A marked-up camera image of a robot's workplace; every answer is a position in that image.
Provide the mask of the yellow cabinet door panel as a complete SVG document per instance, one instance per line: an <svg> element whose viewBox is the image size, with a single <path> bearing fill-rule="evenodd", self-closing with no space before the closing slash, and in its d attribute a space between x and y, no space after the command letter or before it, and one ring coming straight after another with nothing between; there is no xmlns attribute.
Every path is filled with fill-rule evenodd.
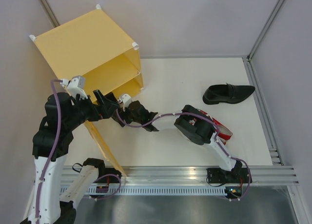
<svg viewBox="0 0 312 224"><path fill-rule="evenodd" d="M123 176L127 177L124 169L119 164L117 159L114 157L113 153L110 150L110 147L106 144L106 142L104 141L103 137L101 136L95 125L90 121L86 121L84 123L84 126L87 128L89 134L96 142L104 158L114 167L114 169L118 170L119 172L121 172Z"/></svg>

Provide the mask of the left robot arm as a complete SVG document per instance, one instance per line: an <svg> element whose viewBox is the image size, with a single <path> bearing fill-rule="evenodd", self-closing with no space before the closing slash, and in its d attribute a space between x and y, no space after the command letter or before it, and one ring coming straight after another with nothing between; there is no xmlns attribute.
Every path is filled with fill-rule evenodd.
<svg viewBox="0 0 312 224"><path fill-rule="evenodd" d="M33 137L36 170L32 210L24 224L72 224L77 207L87 189L94 182L108 181L105 163L101 159L87 158L78 177L61 195L62 169L73 141L73 131L85 122L108 119L118 108L112 92L103 95L93 91L97 103L90 97L70 96L65 92L54 92L45 104L46 115Z"/></svg>

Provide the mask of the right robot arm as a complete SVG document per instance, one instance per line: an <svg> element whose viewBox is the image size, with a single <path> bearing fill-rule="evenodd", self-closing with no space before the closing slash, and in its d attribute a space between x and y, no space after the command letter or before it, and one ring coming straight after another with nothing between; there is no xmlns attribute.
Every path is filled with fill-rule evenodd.
<svg viewBox="0 0 312 224"><path fill-rule="evenodd" d="M120 126L143 128L148 132L176 128L190 142L213 152L225 181L233 183L240 177L242 161L225 147L233 136L232 131L205 111L185 105L181 112L159 114L148 111L128 94L117 99L110 92L105 97L116 103L112 118Z"/></svg>

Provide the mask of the yellow shoe cabinet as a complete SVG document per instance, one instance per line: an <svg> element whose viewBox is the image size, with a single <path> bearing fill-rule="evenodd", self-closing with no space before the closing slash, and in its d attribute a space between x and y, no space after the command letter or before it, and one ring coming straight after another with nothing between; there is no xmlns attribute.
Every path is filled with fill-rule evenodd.
<svg viewBox="0 0 312 224"><path fill-rule="evenodd" d="M58 79L81 75L84 90L115 97L144 88L138 44L100 7L41 35L29 36Z"/></svg>

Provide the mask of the red canvas sneaker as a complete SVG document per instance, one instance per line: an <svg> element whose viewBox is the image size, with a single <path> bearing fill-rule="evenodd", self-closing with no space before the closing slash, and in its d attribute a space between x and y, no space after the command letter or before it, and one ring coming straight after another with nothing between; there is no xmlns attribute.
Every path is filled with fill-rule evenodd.
<svg viewBox="0 0 312 224"><path fill-rule="evenodd" d="M231 135L218 135L217 139L222 142L224 145L227 144L227 142L230 140L232 136Z"/></svg>
<svg viewBox="0 0 312 224"><path fill-rule="evenodd" d="M216 120L214 117L212 117L210 114L206 113L205 111L201 109L197 109L200 113L208 116L213 122L218 126L219 128L219 134L218 135L233 135L233 133L222 123L220 123L218 120Z"/></svg>

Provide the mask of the aluminium frame post left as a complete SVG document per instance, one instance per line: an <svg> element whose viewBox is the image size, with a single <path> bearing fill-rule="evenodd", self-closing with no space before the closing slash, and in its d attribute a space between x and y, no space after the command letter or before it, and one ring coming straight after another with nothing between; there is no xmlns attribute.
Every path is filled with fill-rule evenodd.
<svg viewBox="0 0 312 224"><path fill-rule="evenodd" d="M39 3L41 4L42 8L44 9L49 21L54 27L60 26L60 23L55 16L55 13L53 12L52 7L50 6L48 0L38 0Z"/></svg>

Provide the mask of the aluminium frame post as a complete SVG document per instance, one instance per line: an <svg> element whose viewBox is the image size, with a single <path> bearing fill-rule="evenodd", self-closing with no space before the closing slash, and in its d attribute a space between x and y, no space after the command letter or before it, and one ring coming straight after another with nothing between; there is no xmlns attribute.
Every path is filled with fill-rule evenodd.
<svg viewBox="0 0 312 224"><path fill-rule="evenodd" d="M266 20L263 28L261 29L260 34L258 35L254 45L252 46L248 56L246 57L247 62L251 62L252 58L255 56L255 54L258 51L261 43L264 40L266 34L268 33L269 29L271 28L271 26L274 23L275 19L277 18L278 14L282 10L282 7L284 6L286 1L287 0L277 0L277 2L274 5L268 19Z"/></svg>
<svg viewBox="0 0 312 224"><path fill-rule="evenodd" d="M55 13L53 12L52 7L50 6L48 0L38 0L39 3L41 4L42 8L44 9L49 21L54 27L60 26L60 23L55 16Z"/></svg>

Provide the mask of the aluminium front rail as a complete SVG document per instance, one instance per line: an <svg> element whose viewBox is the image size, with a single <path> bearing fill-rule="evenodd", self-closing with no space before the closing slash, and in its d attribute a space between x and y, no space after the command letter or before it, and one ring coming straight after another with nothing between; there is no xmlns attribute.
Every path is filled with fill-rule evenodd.
<svg viewBox="0 0 312 224"><path fill-rule="evenodd" d="M207 185L205 166L126 166L127 185ZM253 186L299 185L291 166L251 166Z"/></svg>

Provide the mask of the aluminium frame post right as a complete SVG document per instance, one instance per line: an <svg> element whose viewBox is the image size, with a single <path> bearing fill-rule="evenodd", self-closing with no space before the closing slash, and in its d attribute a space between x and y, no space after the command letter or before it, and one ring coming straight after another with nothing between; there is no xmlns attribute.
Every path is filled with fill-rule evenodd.
<svg viewBox="0 0 312 224"><path fill-rule="evenodd" d="M263 28L261 29L260 34L258 35L254 45L252 46L248 56L246 57L247 62L251 62L252 58L255 56L255 54L258 51L261 43L264 40L266 34L268 33L269 29L271 28L271 26L274 23L275 19L277 18L278 14L282 10L282 7L284 6L286 1L287 0L277 0L277 2L274 5L268 19L266 20Z"/></svg>

